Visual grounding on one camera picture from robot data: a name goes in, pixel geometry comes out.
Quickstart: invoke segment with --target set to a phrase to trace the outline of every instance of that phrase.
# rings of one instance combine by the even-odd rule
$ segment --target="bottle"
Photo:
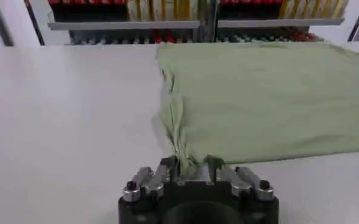
[[[254,19],[261,18],[261,0],[252,0],[251,1],[251,11],[253,13]]]
[[[72,11],[73,11],[73,1],[72,0],[62,0],[62,16],[64,21],[73,22]]]
[[[272,18],[277,19],[279,18],[279,12],[282,8],[283,0],[274,0],[272,4]]]
[[[186,41],[187,41],[187,43],[192,43],[192,42],[193,42],[193,39],[192,39],[192,37],[191,37],[190,35],[188,35],[188,36],[186,37]]]
[[[102,12],[100,9],[101,2],[99,0],[88,0],[87,13],[84,16],[85,21],[101,21]]]
[[[261,19],[271,19],[272,18],[272,6],[273,0],[261,0],[260,6],[260,17]]]
[[[316,0],[307,0],[307,4],[304,8],[304,12],[302,14],[303,18],[311,18],[313,10],[315,9]]]
[[[126,21],[128,18],[127,13],[127,0],[112,0],[110,7],[110,17],[114,21]]]
[[[243,13],[243,18],[251,19],[253,17],[251,11],[251,0],[241,0],[240,6],[240,10]]]
[[[269,41],[270,41],[270,42],[274,42],[274,41],[275,41],[275,36],[269,35]]]
[[[163,0],[162,8],[163,8],[162,10],[163,20],[174,21],[175,20],[174,12],[176,11],[174,0]]]
[[[122,44],[129,44],[129,39],[125,37]]]
[[[78,21],[86,21],[86,13],[87,13],[87,0],[74,0],[73,5],[73,13],[74,17]]]
[[[62,21],[63,15],[62,15],[62,5],[61,0],[48,0],[49,5],[52,8],[53,11],[53,17],[55,21]]]
[[[161,42],[163,42],[162,38],[160,37],[159,33],[156,32],[155,35],[154,35],[154,42],[156,44],[160,44]]]
[[[112,13],[113,0],[101,0],[99,11],[101,13],[101,21],[112,21],[114,14]]]
[[[198,20],[198,0],[190,0],[190,20]]]
[[[220,0],[219,19],[229,18],[230,11],[231,11],[230,0]]]
[[[140,37],[136,37],[133,44],[140,44]]]
[[[97,44],[97,40],[95,38],[91,38],[91,39],[88,40],[87,44],[88,45],[95,45],[95,44]]]
[[[336,5],[336,9],[332,14],[332,18],[341,18],[344,15],[344,10],[346,9],[348,3],[349,0],[339,0]]]
[[[221,43],[221,42],[224,42],[224,36],[223,35],[218,35],[217,37],[217,42]]]
[[[336,10],[336,6],[338,5],[339,0],[328,0],[327,5],[325,7],[323,18],[331,18],[334,11]]]
[[[229,17],[233,19],[243,19],[243,12],[240,0],[230,0]]]
[[[162,0],[152,0],[152,16],[155,21],[163,20]]]
[[[260,40],[261,40],[262,42],[269,42],[268,38],[265,37],[265,36],[260,37]]]
[[[166,42],[168,42],[168,43],[175,43],[175,39],[174,39],[174,37],[172,37],[171,34],[167,34],[167,36],[166,36]]]
[[[292,18],[294,14],[294,5],[297,0],[283,0],[282,6],[279,12],[280,19]]]
[[[326,3],[327,0],[316,1],[315,9],[312,12],[312,18],[322,18]]]
[[[149,14],[149,0],[140,0],[140,20],[150,21],[151,16]]]
[[[105,36],[103,36],[103,37],[101,38],[101,40],[99,41],[98,44],[100,44],[100,45],[105,45],[105,44],[107,44],[107,38],[106,38]]]
[[[249,36],[247,36],[247,35],[244,35],[244,36],[243,36],[243,39],[244,39],[244,42],[246,42],[246,43],[249,43],[249,42],[252,41],[251,37],[249,37]]]
[[[151,39],[149,39],[149,36],[146,35],[146,36],[144,37],[144,44],[150,44],[150,43],[151,43]]]
[[[233,37],[237,43],[244,43],[244,40],[239,35],[234,35]]]
[[[130,21],[139,21],[140,20],[139,0],[128,0],[127,11]]]
[[[295,6],[293,9],[293,11],[294,11],[293,18],[295,18],[295,19],[302,18],[306,4],[307,4],[306,0],[296,0]]]

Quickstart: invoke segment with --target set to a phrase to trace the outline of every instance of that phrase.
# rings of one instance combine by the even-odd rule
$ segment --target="shelf rack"
[[[199,21],[102,21],[102,22],[58,22],[48,14],[51,30],[151,30],[151,29],[192,29],[193,36],[201,42],[214,42],[219,28],[254,27],[301,27],[338,26],[344,18],[321,19],[266,19],[266,20],[220,20],[219,0],[206,1],[206,14]]]
[[[198,29],[199,21],[48,23],[51,30]]]
[[[344,18],[325,19],[270,19],[270,20],[219,20],[218,28],[282,27],[282,26],[338,26]]]

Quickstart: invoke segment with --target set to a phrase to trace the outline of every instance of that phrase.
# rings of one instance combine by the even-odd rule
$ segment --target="yellow bottle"
[[[140,0],[128,0],[127,9],[130,21],[140,20]]]
[[[317,0],[312,18],[321,18],[328,0]]]
[[[335,11],[333,11],[332,18],[341,18],[344,15],[348,3],[349,0],[339,0]]]
[[[198,19],[198,5],[200,3],[198,2],[198,0],[190,0],[190,12],[189,12],[189,19],[190,20],[197,20]]]
[[[302,18],[302,14],[304,12],[306,4],[306,0],[296,0],[296,2],[294,3],[293,14],[291,17],[294,19]]]
[[[337,4],[338,4],[338,0],[328,0],[321,17],[322,18],[331,18],[333,15],[333,12],[336,9]]]
[[[176,19],[189,20],[190,18],[190,0],[176,0]]]
[[[140,20],[141,21],[150,21],[150,8],[149,8],[149,0],[140,0]]]
[[[163,14],[163,20],[164,21],[174,21],[176,18],[176,6],[175,6],[175,0],[162,0],[162,14]]]
[[[163,0],[153,0],[151,11],[155,21],[163,20]]]
[[[279,12],[279,18],[280,19],[287,19],[291,18],[294,13],[294,5],[296,3],[296,0],[283,0],[282,6]]]
[[[312,12],[315,9],[315,5],[316,5],[316,0],[307,0],[307,4],[305,5],[302,17],[303,18],[311,18]]]

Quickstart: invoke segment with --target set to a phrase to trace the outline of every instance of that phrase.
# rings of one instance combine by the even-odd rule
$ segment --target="red bottle cap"
[[[87,0],[74,0],[75,4],[86,4],[87,3]]]
[[[304,41],[305,40],[305,36],[303,34],[300,34],[298,36],[298,41]]]
[[[63,0],[64,4],[72,4],[74,1],[73,0]]]
[[[162,38],[160,37],[160,35],[158,34],[158,32],[155,33],[154,40],[155,40],[155,43],[158,43],[158,44],[163,41]]]
[[[171,35],[167,35],[166,41],[167,41],[167,42],[170,42],[170,43],[175,43],[175,40],[174,40],[174,38],[173,38]]]
[[[267,4],[267,5],[271,5],[272,4],[272,0],[261,0],[261,2],[263,4]]]
[[[125,3],[126,3],[126,0],[114,0],[114,4],[122,5]]]
[[[309,40],[314,40],[314,39],[315,39],[315,36],[314,36],[312,33],[309,33],[309,34],[308,34],[308,38],[309,38]]]
[[[100,0],[88,0],[88,2],[92,5],[98,5],[99,3],[101,3]]]
[[[48,3],[50,3],[50,4],[59,4],[60,0],[48,0]]]

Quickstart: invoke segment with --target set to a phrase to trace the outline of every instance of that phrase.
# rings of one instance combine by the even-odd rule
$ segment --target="table surface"
[[[0,49],[0,223],[117,223],[121,188],[155,167],[155,46]],[[280,222],[359,223],[359,153],[249,164]]]

